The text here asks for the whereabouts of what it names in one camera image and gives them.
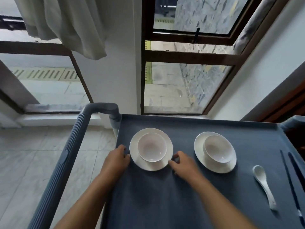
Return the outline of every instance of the white saucer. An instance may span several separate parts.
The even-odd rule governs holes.
[[[144,135],[149,132],[154,132],[159,135],[161,135],[166,142],[167,146],[167,151],[164,156],[160,161],[158,162],[147,162],[143,158],[140,157],[139,152],[138,152],[138,141],[139,139]],[[168,160],[170,160],[173,157],[173,143],[171,142],[170,138],[168,135],[166,135],[163,131],[156,129],[156,128],[145,128],[143,130],[140,130],[137,132],[132,140],[130,141],[129,145],[129,151],[130,151],[130,156],[132,157],[132,160],[135,162],[137,166],[139,166],[142,169],[148,170],[148,171],[156,171],[159,169],[163,169],[165,166],[167,166]]]
[[[194,142],[194,150],[195,150],[196,157],[209,170],[216,172],[216,173],[228,173],[232,169],[234,169],[234,167],[236,165],[235,150],[233,148],[233,152],[234,152],[233,158],[231,159],[231,161],[229,161],[226,164],[216,162],[216,161],[212,160],[211,158],[205,156],[205,154],[203,152],[203,143],[206,140],[206,138],[211,135],[219,135],[219,134],[215,133],[215,132],[203,132],[196,137],[195,142]]]

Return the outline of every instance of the spoon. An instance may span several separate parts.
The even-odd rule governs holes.
[[[275,199],[271,193],[271,190],[267,184],[267,177],[266,177],[266,173],[265,173],[265,170],[263,167],[261,167],[260,165],[256,165],[253,167],[253,174],[254,174],[254,177],[256,179],[256,181],[259,182],[259,184],[261,184],[261,186],[263,187],[266,195],[267,195],[267,198],[268,198],[268,201],[269,201],[269,207],[271,210],[277,210],[277,207],[276,207],[276,202],[275,202]]]

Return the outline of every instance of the gray cart handle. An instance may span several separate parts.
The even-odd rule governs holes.
[[[117,104],[93,103],[86,105],[72,128],[70,137],[44,190],[28,229],[50,228],[78,150],[86,133],[91,115],[97,112],[109,114],[111,126],[118,130],[121,115]]]

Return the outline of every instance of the forearm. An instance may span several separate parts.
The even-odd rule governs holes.
[[[215,228],[257,229],[205,177],[192,177],[189,183],[199,194]]]
[[[99,174],[54,229],[94,229],[114,184]]]

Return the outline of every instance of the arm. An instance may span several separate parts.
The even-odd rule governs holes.
[[[257,229],[200,173],[192,158],[181,151],[174,155],[174,158],[177,157],[180,158],[180,163],[169,160],[168,164],[199,194],[215,228]]]
[[[124,149],[125,146],[120,145],[108,154],[100,174],[54,229],[95,228],[107,195],[128,167],[130,155],[124,156]]]

